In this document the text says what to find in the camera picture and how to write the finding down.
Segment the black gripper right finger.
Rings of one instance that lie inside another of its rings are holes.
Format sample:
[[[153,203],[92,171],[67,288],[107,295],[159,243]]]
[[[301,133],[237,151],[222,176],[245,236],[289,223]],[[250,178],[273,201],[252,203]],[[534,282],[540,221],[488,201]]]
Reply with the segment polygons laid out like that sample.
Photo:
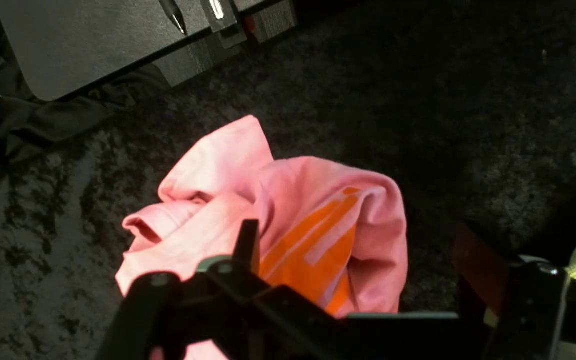
[[[498,318],[511,273],[508,261],[471,223],[456,230],[453,261],[463,305],[478,318]]]

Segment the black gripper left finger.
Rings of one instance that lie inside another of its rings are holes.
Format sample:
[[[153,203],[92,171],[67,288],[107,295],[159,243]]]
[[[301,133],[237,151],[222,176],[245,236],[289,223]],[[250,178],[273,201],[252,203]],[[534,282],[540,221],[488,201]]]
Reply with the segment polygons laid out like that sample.
[[[261,253],[258,253],[258,221],[257,220],[245,220],[241,223],[241,231],[237,237],[233,257],[250,271],[258,267]]]

